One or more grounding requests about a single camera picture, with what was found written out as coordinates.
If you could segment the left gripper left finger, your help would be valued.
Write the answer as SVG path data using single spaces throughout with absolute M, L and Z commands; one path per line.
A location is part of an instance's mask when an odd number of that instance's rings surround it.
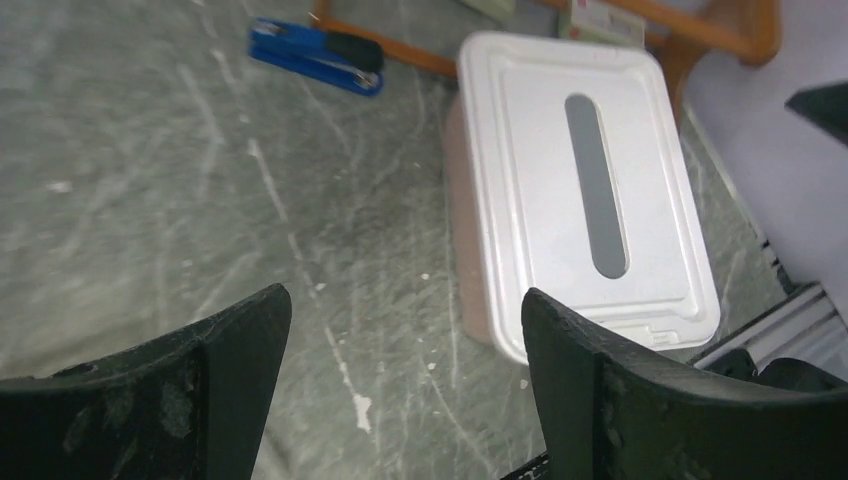
M 248 479 L 292 319 L 280 284 L 128 350 L 1 383 L 5 479 Z

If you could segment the white plastic lid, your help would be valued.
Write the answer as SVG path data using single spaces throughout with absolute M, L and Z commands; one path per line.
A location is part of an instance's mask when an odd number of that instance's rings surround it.
M 537 288 L 645 347 L 699 347 L 720 307 L 677 127 L 646 51 L 484 31 L 458 55 L 453 131 L 477 231 L 471 307 L 484 338 L 527 360 Z

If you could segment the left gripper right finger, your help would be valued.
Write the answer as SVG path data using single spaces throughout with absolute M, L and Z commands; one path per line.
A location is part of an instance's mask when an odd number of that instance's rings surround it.
M 847 380 L 789 356 L 779 305 L 682 363 L 529 290 L 538 479 L 843 479 Z

